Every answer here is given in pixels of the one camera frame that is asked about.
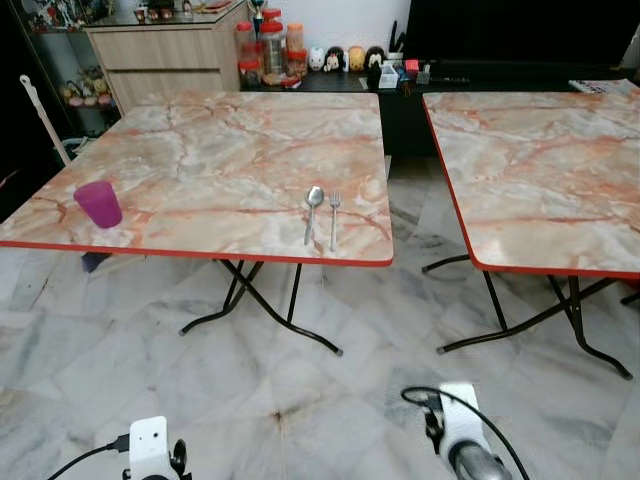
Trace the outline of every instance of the spoon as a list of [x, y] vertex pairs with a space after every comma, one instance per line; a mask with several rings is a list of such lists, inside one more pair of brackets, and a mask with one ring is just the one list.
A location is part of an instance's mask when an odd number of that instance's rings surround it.
[[309, 243], [309, 239], [311, 238], [311, 227], [313, 226], [313, 211], [324, 200], [324, 192], [320, 187], [316, 187], [314, 185], [307, 192], [307, 197], [305, 198], [305, 200], [307, 201], [307, 204], [310, 208], [307, 230], [304, 232], [304, 244], [307, 245]]

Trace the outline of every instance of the stick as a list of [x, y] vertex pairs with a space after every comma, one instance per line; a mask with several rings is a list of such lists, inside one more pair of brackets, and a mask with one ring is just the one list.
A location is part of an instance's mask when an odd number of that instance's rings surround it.
[[60, 154], [60, 158], [62, 158], [62, 161], [66, 166], [69, 166], [71, 164], [71, 160], [69, 160], [67, 151], [64, 149], [62, 142], [60, 142], [60, 138], [58, 138], [56, 131], [53, 129], [53, 125], [51, 125], [51, 121], [49, 120], [49, 117], [47, 117], [47, 112], [44, 111], [44, 107], [40, 103], [40, 98], [38, 98], [36, 87], [31, 85], [31, 79], [26, 75], [20, 75], [20, 82], [22, 83], [22, 85], [24, 85], [25, 90], [29, 94], [31, 103], [33, 103], [33, 106], [36, 107], [38, 116], [42, 120], [42, 123], [44, 123], [44, 126], [47, 129], [47, 132], [49, 133], [53, 144], [56, 146], [56, 150], [58, 150], [58, 153]]

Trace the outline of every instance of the cabinet drawer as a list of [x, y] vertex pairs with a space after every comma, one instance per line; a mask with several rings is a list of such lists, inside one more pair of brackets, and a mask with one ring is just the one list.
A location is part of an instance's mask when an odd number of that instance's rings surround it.
[[219, 72], [111, 72], [109, 79], [124, 113], [151, 92], [223, 90]]
[[211, 30], [93, 33], [107, 70], [218, 68]]

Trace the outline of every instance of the marble floor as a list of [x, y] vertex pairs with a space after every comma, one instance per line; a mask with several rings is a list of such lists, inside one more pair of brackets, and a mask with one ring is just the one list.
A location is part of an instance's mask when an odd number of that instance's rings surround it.
[[[399, 397], [442, 381], [474, 383], [533, 479], [637, 478], [640, 313], [618, 302], [630, 290], [616, 284], [583, 311], [587, 338], [631, 382], [582, 352], [560, 314], [438, 356], [443, 343], [495, 331], [495, 313], [470, 263], [420, 273], [465, 252], [437, 161], [394, 160], [389, 189], [391, 267], [302, 270], [294, 321], [342, 358], [278, 327], [248, 296], [178, 336], [220, 307], [229, 274], [217, 263], [150, 257], [89, 277], [76, 253], [0, 249], [0, 478], [45, 478], [132, 421], [165, 415], [171, 441], [187, 442], [194, 480], [452, 479], [420, 412]], [[267, 265], [256, 280], [281, 312], [293, 271]], [[554, 302], [542, 278], [494, 280], [511, 324]], [[115, 480], [126, 466], [107, 452], [61, 478]]]

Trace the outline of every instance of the cup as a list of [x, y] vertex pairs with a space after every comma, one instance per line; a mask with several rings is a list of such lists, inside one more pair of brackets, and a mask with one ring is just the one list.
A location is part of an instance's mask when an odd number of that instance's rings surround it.
[[78, 188], [73, 198], [100, 228], [109, 228], [122, 221], [122, 210], [113, 187], [100, 180]]

